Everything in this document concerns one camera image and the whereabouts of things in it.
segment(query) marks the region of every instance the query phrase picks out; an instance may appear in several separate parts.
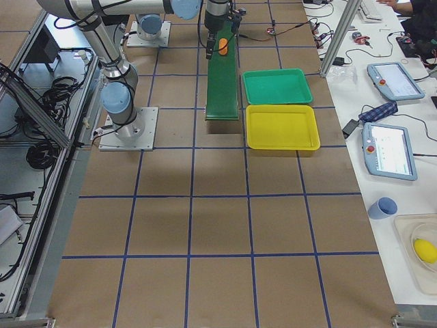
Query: keyboard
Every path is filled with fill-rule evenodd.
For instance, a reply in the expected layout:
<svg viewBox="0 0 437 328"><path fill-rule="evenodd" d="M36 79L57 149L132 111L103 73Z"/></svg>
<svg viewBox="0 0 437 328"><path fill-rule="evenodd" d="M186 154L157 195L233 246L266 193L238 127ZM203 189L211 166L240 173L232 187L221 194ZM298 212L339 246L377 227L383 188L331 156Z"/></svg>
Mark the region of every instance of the keyboard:
<svg viewBox="0 0 437 328"><path fill-rule="evenodd" d="M376 9L375 0L361 0L360 8L358 9L363 21L368 23L381 23L382 15Z"/></svg>

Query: blue joint cap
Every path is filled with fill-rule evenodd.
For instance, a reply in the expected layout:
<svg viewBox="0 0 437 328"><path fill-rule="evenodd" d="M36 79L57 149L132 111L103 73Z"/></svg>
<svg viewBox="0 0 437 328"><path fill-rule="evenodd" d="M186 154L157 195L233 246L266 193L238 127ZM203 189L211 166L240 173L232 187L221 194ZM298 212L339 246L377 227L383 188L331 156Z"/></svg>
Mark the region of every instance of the blue joint cap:
<svg viewBox="0 0 437 328"><path fill-rule="evenodd" d="M149 34L157 34L163 25L161 18L157 14L148 14L141 17L139 25L144 32Z"/></svg>
<svg viewBox="0 0 437 328"><path fill-rule="evenodd" d="M199 12L202 0L171 0L175 15L182 19L193 19Z"/></svg>
<svg viewBox="0 0 437 328"><path fill-rule="evenodd" d="M100 100L109 113L120 114L129 108L129 89L123 83L112 82L102 89Z"/></svg>

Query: yellow tray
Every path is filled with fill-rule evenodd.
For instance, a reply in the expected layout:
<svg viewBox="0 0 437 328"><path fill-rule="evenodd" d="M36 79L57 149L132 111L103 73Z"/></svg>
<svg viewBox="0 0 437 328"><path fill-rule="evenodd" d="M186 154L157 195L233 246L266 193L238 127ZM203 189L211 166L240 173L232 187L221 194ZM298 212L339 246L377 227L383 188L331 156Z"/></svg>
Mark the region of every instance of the yellow tray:
<svg viewBox="0 0 437 328"><path fill-rule="evenodd" d="M253 149L317 150L314 110L307 105L249 105L247 144Z"/></svg>

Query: blue cup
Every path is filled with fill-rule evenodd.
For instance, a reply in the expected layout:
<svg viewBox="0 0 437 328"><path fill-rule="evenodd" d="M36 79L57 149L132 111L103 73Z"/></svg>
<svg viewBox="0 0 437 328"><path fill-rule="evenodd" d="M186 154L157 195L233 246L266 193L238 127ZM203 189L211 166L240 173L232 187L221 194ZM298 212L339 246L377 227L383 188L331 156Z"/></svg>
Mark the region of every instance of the blue cup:
<svg viewBox="0 0 437 328"><path fill-rule="evenodd" d="M382 197L370 206L367 213L371 219L385 219L396 214L397 205L394 200L388 197Z"/></svg>

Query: tablet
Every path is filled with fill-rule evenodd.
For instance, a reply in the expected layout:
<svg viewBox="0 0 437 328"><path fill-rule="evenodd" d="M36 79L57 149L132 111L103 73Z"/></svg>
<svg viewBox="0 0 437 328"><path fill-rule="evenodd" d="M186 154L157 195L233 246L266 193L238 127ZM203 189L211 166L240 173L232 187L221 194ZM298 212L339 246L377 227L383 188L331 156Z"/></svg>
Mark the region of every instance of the tablet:
<svg viewBox="0 0 437 328"><path fill-rule="evenodd" d="M370 174L402 180L417 180L416 166L406 128L365 123L363 152Z"/></svg>
<svg viewBox="0 0 437 328"><path fill-rule="evenodd" d="M381 94L389 100L420 99L425 96L399 62L370 64L367 66L367 74Z"/></svg>

